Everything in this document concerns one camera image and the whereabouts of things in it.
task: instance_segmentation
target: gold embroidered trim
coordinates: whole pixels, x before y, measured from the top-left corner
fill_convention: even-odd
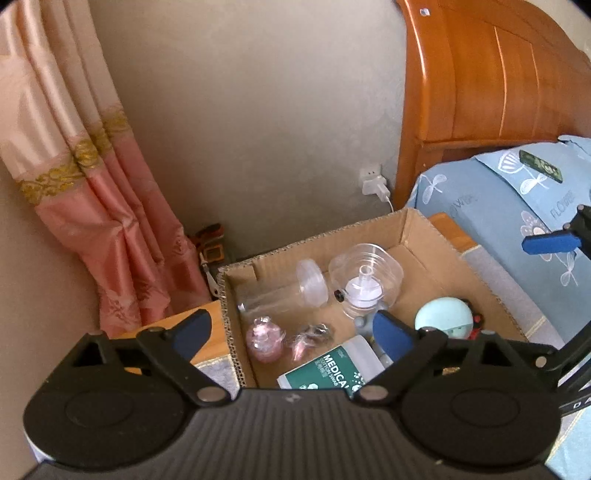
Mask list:
[[[76,163],[82,168],[98,167],[100,162],[99,151],[90,138],[80,140],[73,149]]]
[[[113,145],[111,145],[111,142],[109,141],[109,136],[102,124],[89,129],[88,133],[101,157],[104,157],[105,154],[113,148]]]
[[[103,117],[103,125],[109,138],[131,130],[127,116],[122,109],[114,110]]]
[[[70,155],[66,163],[50,168],[47,173],[39,175],[34,180],[19,181],[18,187],[30,203],[39,205],[44,197],[54,197],[65,192],[84,177],[74,157]]]

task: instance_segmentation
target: pink plastic bottle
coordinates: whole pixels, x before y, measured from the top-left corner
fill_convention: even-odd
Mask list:
[[[267,364],[283,354],[284,338],[285,332],[270,317],[259,317],[246,333],[246,344],[254,358]]]

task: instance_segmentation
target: wall outlet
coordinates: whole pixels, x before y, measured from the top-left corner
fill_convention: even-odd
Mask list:
[[[368,165],[359,170],[359,187],[363,187],[363,183],[367,180],[373,180],[382,174],[382,166],[379,163]]]

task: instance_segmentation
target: screw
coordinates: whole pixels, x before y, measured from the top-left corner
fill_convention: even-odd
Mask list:
[[[437,330],[435,327],[422,327],[418,330],[418,335],[420,338],[423,338],[426,334],[434,332],[435,330]]]
[[[381,385],[365,385],[359,390],[359,396],[365,401],[380,401],[388,396],[388,390]]]
[[[224,400],[227,394],[222,387],[203,387],[197,391],[197,398],[207,403],[215,403]]]
[[[535,359],[535,366],[538,368],[544,368],[547,361],[548,360],[546,360],[546,357],[539,356],[538,358]]]

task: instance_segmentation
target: breast pump part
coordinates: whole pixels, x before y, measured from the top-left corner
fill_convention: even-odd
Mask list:
[[[378,302],[390,307],[400,293],[404,273],[400,264],[383,248],[358,244],[329,264],[335,297],[351,317],[378,310]]]
[[[299,362],[306,350],[322,345],[332,340],[332,337],[332,330],[325,323],[306,325],[291,343],[291,360]]]
[[[246,333],[246,345],[251,355],[262,363],[279,360],[283,353],[285,332],[270,317],[260,317],[252,322]]]
[[[251,282],[237,286],[236,303],[243,320],[294,311],[319,308],[329,299],[322,270],[311,258],[300,260],[291,283]]]

